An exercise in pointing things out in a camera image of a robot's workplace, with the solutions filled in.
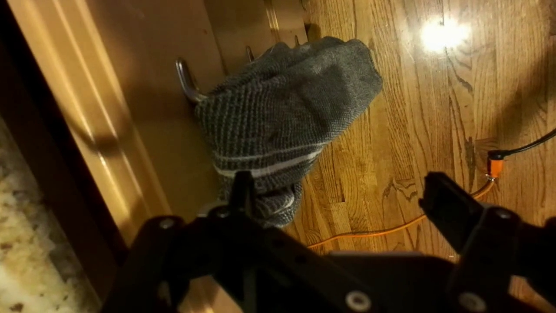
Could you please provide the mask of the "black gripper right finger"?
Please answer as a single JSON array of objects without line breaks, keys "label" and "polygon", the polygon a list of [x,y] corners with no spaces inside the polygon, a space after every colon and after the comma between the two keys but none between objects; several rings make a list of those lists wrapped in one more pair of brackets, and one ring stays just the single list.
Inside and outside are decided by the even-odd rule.
[{"label": "black gripper right finger", "polygon": [[419,205],[450,247],[461,252],[483,214],[483,207],[445,172],[424,177]]}]

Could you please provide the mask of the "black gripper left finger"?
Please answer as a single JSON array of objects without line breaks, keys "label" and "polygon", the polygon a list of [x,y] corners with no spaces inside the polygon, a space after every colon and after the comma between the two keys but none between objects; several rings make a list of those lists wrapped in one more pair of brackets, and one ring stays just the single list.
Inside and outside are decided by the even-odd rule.
[{"label": "black gripper left finger", "polygon": [[245,215],[252,214],[254,209],[254,179],[249,172],[238,172],[233,181],[230,207],[233,212]]}]

